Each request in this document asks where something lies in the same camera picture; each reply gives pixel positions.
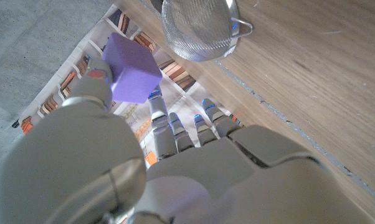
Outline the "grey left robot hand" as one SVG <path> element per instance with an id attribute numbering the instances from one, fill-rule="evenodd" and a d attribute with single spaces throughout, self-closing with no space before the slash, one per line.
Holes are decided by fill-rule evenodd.
<path id="1" fill-rule="evenodd" d="M 216 107 L 215 137 L 147 166 L 124 119 L 109 112 L 112 73 L 93 58 L 70 96 L 0 167 L 0 223 L 372 223 L 332 173 L 267 128 L 240 128 Z"/>

